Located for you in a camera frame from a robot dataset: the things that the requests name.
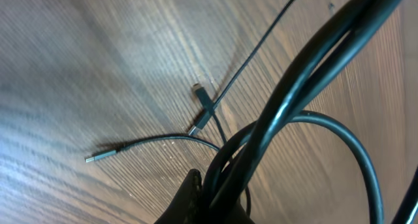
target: cable connector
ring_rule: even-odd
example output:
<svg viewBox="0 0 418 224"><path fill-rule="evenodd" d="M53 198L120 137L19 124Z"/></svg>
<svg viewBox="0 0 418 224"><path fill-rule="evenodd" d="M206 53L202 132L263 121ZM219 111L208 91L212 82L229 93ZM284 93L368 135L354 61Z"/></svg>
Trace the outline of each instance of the cable connector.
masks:
<svg viewBox="0 0 418 224"><path fill-rule="evenodd" d="M193 86L193 92L196 94L196 96L199 98L199 101L203 105L203 111L199 114L195 122L193 123L193 126L190 128L188 135L194 136L198 134L204 126L209 122L210 118L212 117L211 113L207 111L207 108L214 107L214 104L212 100L210 99L208 93L202 87L200 84L195 84Z"/></svg>
<svg viewBox="0 0 418 224"><path fill-rule="evenodd" d="M103 159L104 157L114 155L117 152L118 151L116 149L113 149L113 150L105 150L103 152L94 153L93 155L91 155L91 157L86 158L86 163L96 161L96 160L99 160L99 159Z"/></svg>

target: brown wooden floor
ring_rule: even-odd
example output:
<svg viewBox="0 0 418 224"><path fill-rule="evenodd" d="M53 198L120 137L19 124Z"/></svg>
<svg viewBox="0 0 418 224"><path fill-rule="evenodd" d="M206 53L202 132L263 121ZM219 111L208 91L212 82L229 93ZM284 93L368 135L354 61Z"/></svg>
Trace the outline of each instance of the brown wooden floor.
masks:
<svg viewBox="0 0 418 224"><path fill-rule="evenodd" d="M284 70L347 0L298 0L217 113L257 118ZM0 222L153 223L214 152L113 142L185 132L191 86L223 89L287 0L0 0ZM309 109L346 124L375 164L390 222L418 164L418 0L404 0ZM214 123L201 137L220 144ZM360 170L336 136L287 126L252 178L256 223L367 223Z"/></svg>

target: black object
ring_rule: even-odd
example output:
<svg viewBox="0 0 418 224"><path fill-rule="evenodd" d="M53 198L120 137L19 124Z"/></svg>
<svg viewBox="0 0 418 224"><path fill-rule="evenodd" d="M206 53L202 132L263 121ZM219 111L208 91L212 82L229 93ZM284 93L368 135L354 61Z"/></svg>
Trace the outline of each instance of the black object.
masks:
<svg viewBox="0 0 418 224"><path fill-rule="evenodd" d="M247 221L251 223L248 216L243 215L243 209L237 202L239 196L247 187L273 136L287 123L296 121L315 123L326 127L336 133L349 146L359 163L366 185L370 222L384 223L383 202L378 180L366 150L341 123L316 112L303 111L303 108L338 75L371 39L400 1L349 1L300 51L282 76L259 119L241 129L225 143L226 137L214 114L214 108L271 32L283 14L282 11L214 104L206 92L198 93L201 94L199 99L205 110L199 116L195 128L202 129L213 116L224 146L211 162L203 184L201 185L200 174L197 175L199 172L192 170L187 175L172 204L157 223L233 223L236 220L240 220L239 223ZM335 45L337 45L335 49L314 71L318 63ZM172 135L157 136L156 138L164 140L170 137ZM209 142L190 136L176 135L176 138L194 140L216 148ZM150 141L150 139L145 138L136 144L99 153L86 161L101 159L146 141ZM242 150L233 158L234 152L244 144ZM415 175L393 223L412 222L417 211L418 182L416 177ZM186 204L192 205L192 207L185 207Z"/></svg>

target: wooden table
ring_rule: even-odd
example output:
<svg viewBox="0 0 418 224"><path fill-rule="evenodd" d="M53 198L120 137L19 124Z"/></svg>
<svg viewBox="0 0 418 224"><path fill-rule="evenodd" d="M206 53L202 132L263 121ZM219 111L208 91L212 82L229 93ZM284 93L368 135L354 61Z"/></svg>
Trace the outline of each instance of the wooden table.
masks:
<svg viewBox="0 0 418 224"><path fill-rule="evenodd" d="M297 0L217 110L228 137L257 119L309 38L347 0ZM0 0L0 222L153 223L215 153L186 132L287 0ZM387 222L418 164L418 0L404 0L311 104L348 126L380 180ZM215 124L199 135L221 144ZM249 188L256 223L367 223L360 170L325 129L288 125Z"/></svg>

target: wooden surface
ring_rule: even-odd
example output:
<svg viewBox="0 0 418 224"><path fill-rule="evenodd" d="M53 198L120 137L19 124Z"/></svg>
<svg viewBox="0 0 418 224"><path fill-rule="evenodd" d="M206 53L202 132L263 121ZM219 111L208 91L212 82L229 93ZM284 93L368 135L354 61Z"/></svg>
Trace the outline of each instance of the wooden surface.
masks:
<svg viewBox="0 0 418 224"><path fill-rule="evenodd" d="M0 0L0 222L153 223L210 149L109 144L185 132L287 0ZM227 136L347 0L298 0L217 110ZM348 126L375 164L390 222L418 164L417 7L404 0L309 109ZM210 122L201 137L220 144ZM367 223L360 170L336 136L287 126L250 182L256 223Z"/></svg>

